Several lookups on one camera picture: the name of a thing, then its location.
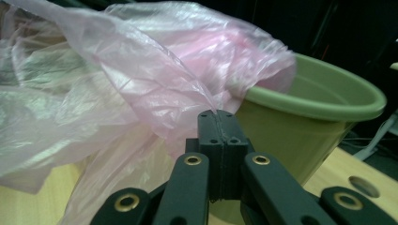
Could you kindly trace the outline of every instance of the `translucent plastic bag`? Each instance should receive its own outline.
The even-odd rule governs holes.
[[[6,2],[0,184],[36,192],[52,167],[89,157],[63,224],[88,224],[121,188],[167,180],[198,113],[234,113],[256,83],[293,80],[280,41],[197,4]]]

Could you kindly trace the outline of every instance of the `plastic bag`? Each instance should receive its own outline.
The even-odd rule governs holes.
[[[0,184],[36,192],[52,167],[89,157],[62,224],[88,224],[121,188],[167,180],[198,113],[234,113],[259,81],[286,91],[293,80],[280,41],[197,4],[6,2]]]

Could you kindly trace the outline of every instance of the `screw hole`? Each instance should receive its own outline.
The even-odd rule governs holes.
[[[115,202],[115,210],[118,212],[129,212],[131,209],[137,207],[140,203],[140,198],[135,194],[125,194],[120,196]]]
[[[354,188],[356,188],[361,193],[372,198],[380,197],[380,192],[377,190],[377,188],[367,180],[364,180],[357,176],[350,176],[348,178],[348,181],[349,183],[351,183],[352,186],[354,186]]]
[[[350,210],[360,210],[363,208],[362,202],[355,196],[352,196],[345,192],[337,192],[333,195],[334,201],[340,204],[342,207]]]
[[[319,225],[320,223],[318,222],[318,220],[316,220],[313,217],[310,216],[304,216],[301,218],[301,223],[303,225]]]
[[[238,143],[239,142],[239,140],[238,139],[231,139],[231,141],[230,141],[231,143]]]
[[[170,225],[187,225],[187,220],[183,217],[174,217],[170,222]]]
[[[184,159],[185,163],[190,165],[190,166],[194,166],[194,165],[198,165],[202,162],[202,159],[200,159],[199,157],[196,156],[190,156],[190,157],[186,157]]]
[[[258,165],[268,165],[270,163],[269,158],[263,156],[255,156],[253,157],[253,162]]]

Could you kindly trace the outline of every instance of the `wooden table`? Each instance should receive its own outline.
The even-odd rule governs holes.
[[[398,183],[340,149],[333,151],[304,188],[318,196],[327,187],[353,188],[348,181],[353,175],[371,182],[380,197],[369,199],[398,220]],[[0,187],[0,224],[56,224],[78,177],[78,170],[73,165],[66,165],[53,169],[37,195]]]

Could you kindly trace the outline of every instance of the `green bucket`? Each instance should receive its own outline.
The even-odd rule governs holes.
[[[297,75],[289,93],[255,86],[237,119],[255,151],[272,154],[304,185],[356,123],[383,112],[386,98],[344,69],[300,54],[296,59]],[[210,212],[239,224],[239,212],[231,213],[234,208],[236,202],[224,201],[210,205]]]

